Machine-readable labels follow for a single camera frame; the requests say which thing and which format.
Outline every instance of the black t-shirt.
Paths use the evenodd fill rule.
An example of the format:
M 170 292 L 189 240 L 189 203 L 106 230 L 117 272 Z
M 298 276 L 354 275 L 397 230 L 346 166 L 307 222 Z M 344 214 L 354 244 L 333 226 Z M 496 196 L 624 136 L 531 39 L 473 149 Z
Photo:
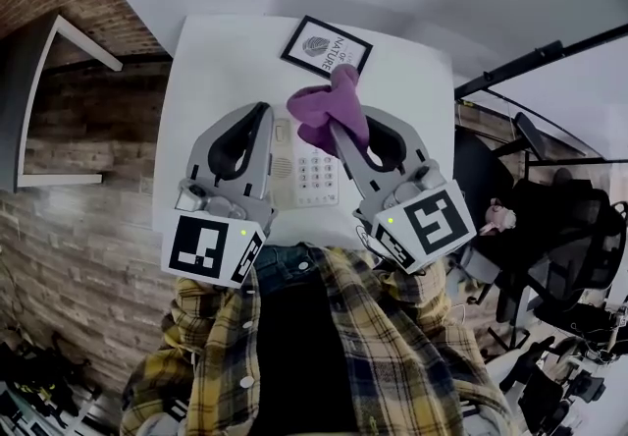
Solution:
M 250 434 L 357 431 L 344 350 L 318 272 L 262 297 L 260 410 Z

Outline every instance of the white marker cube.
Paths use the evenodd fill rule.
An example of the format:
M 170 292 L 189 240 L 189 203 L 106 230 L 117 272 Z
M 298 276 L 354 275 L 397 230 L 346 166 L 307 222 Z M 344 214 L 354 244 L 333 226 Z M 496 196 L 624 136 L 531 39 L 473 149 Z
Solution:
M 458 249 L 475 235 L 456 181 L 376 214 L 371 232 L 408 274 Z
M 239 288 L 266 237 L 254 221 L 172 209 L 161 249 L 164 272 L 204 283 Z

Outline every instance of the picture frame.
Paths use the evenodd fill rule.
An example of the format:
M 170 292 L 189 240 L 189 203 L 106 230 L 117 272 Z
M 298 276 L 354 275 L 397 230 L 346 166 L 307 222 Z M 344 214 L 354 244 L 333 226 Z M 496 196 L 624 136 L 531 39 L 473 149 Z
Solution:
M 329 79 L 338 64 L 352 64 L 362 73 L 373 45 L 357 36 L 305 16 L 282 52 L 281 59 Z

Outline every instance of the wooden floor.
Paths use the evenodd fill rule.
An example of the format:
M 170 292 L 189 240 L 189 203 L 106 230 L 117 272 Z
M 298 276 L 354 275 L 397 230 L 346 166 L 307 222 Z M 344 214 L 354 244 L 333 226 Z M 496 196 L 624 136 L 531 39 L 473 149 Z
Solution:
M 161 239 L 150 230 L 169 70 L 169 64 L 147 64 L 121 73 L 94 68 L 44 76 L 26 170 L 102 171 L 103 184 L 0 193 L 0 260 L 15 282 L 14 291 L 0 266 L 2 323 L 19 323 L 44 345 L 59 332 L 71 344 L 67 354 L 90 359 L 90 376 L 112 399 L 159 346 L 159 323 L 172 297 L 174 279 L 158 267 Z M 509 124 L 495 117 L 466 108 L 459 117 L 512 139 Z M 520 156 L 510 157 L 508 166 L 522 172 Z M 494 305 L 490 298 L 467 315 L 482 340 Z

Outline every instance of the shirt sleeve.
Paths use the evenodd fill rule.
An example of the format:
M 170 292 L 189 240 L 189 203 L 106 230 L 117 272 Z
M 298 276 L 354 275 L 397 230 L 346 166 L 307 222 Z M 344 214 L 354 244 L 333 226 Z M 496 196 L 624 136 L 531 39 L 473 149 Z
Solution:
M 171 311 L 162 321 L 164 344 L 135 369 L 123 393 L 122 436 L 136 434 L 149 417 L 189 398 L 193 357 L 206 344 L 224 297 L 222 289 L 177 280 Z
M 375 271 L 384 291 L 399 302 L 438 349 L 460 399 L 488 409 L 486 413 L 495 418 L 501 434 L 516 434 L 508 404 L 489 377 L 473 331 L 448 317 L 451 302 L 445 293 L 444 260 L 427 267 L 425 275 L 406 274 L 390 266 Z

